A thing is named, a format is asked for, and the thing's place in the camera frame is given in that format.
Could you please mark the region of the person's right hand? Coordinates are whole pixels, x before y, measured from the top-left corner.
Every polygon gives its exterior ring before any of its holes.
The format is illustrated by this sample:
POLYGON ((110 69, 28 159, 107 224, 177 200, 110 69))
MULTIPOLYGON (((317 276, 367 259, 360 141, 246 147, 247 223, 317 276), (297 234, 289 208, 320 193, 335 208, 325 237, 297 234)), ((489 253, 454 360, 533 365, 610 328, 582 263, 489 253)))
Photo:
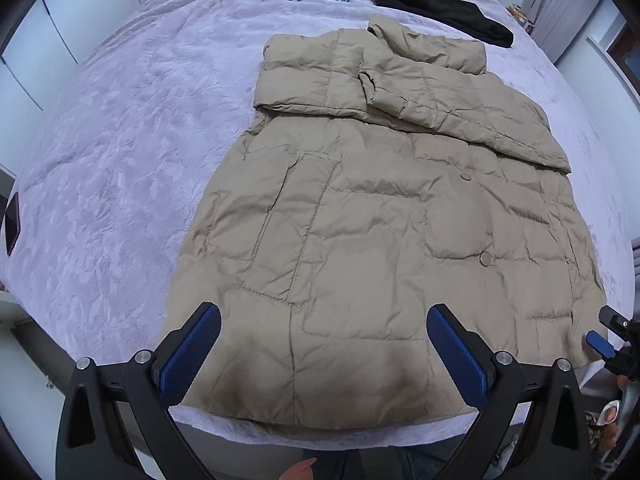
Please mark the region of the person's right hand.
POLYGON ((315 457, 311 457, 289 466, 286 471, 280 474, 279 480, 314 480, 312 466, 316 461, 315 457))

